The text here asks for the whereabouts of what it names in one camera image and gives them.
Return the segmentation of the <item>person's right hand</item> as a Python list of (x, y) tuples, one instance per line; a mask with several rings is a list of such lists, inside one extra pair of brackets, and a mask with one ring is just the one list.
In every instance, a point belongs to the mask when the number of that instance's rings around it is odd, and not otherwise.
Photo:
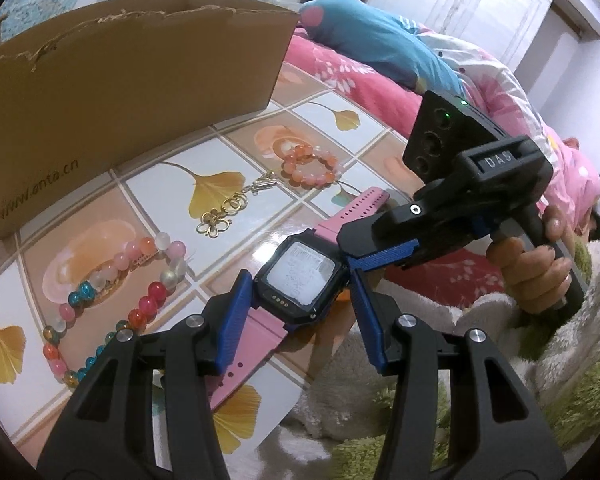
[(501, 271), (505, 288), (521, 310), (530, 314), (554, 307), (568, 292), (572, 278), (574, 233), (565, 214), (547, 206), (542, 221), (550, 244), (524, 250), (521, 238), (492, 242), (486, 258)]

